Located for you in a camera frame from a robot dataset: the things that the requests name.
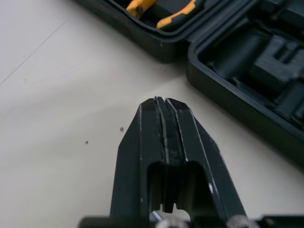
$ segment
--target tabletop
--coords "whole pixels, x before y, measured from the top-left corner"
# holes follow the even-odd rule
[[[156,95],[193,110],[250,218],[304,213],[304,173],[195,90],[185,59],[156,61],[72,0],[2,0],[0,18],[0,227],[109,215],[118,145]]]

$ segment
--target black plastic piece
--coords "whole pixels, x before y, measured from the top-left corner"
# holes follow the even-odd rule
[[[282,13],[281,19],[291,25],[304,29],[304,1],[292,0]]]
[[[289,82],[304,74],[304,48],[297,42],[273,35],[248,73],[266,89],[278,94]]]
[[[264,0],[261,4],[261,10],[267,13],[276,12],[286,0]]]
[[[174,203],[191,218],[245,215],[218,147],[192,111],[149,99],[119,146],[110,216],[148,218],[161,204],[172,213]]]

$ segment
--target metal screw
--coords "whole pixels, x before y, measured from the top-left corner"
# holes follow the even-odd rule
[[[176,217],[172,217],[158,222],[156,224],[156,228],[188,228],[188,225],[184,221]]]

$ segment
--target crimping tool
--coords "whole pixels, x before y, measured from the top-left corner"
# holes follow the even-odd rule
[[[149,221],[173,204],[191,222]],[[220,151],[185,103],[143,102],[118,149],[109,218],[85,218],[80,228],[300,228],[304,217],[246,217]]]
[[[132,0],[127,11],[139,19],[152,8],[153,15],[160,20],[156,28],[172,31],[204,8],[205,0]]]

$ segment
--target black plastic case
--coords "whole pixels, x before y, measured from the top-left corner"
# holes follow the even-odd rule
[[[304,0],[206,0],[174,32],[130,0],[77,0],[161,62],[188,52],[188,81],[304,166]]]

